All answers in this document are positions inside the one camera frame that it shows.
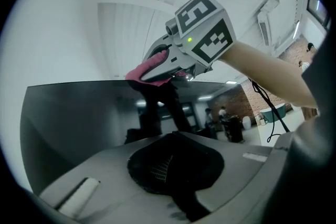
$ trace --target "red brick wall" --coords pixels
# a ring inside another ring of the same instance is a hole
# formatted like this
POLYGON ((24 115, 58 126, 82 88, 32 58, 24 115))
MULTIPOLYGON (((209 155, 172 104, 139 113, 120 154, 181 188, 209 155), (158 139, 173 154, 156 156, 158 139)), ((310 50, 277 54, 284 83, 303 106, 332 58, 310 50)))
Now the red brick wall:
MULTIPOLYGON (((311 63, 312 54, 306 52, 308 41, 301 36, 293 43, 279 58, 299 67, 299 60, 311 63)), ((274 105, 285 103, 285 101, 275 95, 267 92, 271 102, 274 105)), ((217 96, 209 101, 209 107, 212 109, 212 116, 215 121, 218 120, 218 112, 223 105, 227 108, 227 112, 236 114, 243 119, 245 116, 250 116, 254 121, 254 115, 259 113, 261 109, 268 107, 267 103, 262 99, 259 93, 256 93, 249 80, 246 80, 241 85, 237 85, 233 89, 217 96)))

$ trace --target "human arm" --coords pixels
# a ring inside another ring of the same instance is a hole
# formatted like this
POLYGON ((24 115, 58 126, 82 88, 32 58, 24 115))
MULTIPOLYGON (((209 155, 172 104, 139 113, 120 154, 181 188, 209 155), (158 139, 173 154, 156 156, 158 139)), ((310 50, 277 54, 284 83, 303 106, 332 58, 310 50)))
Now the human arm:
POLYGON ((219 60, 295 106, 317 108, 301 71, 290 63, 268 56, 239 41, 219 60))

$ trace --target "window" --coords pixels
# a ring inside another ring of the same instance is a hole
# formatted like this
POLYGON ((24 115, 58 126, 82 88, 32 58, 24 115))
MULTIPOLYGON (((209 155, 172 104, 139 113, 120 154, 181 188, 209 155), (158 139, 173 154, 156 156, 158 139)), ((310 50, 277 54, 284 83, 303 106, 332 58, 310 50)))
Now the window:
POLYGON ((330 15, 323 4, 323 0, 308 0, 307 10, 327 29, 330 27, 330 15))

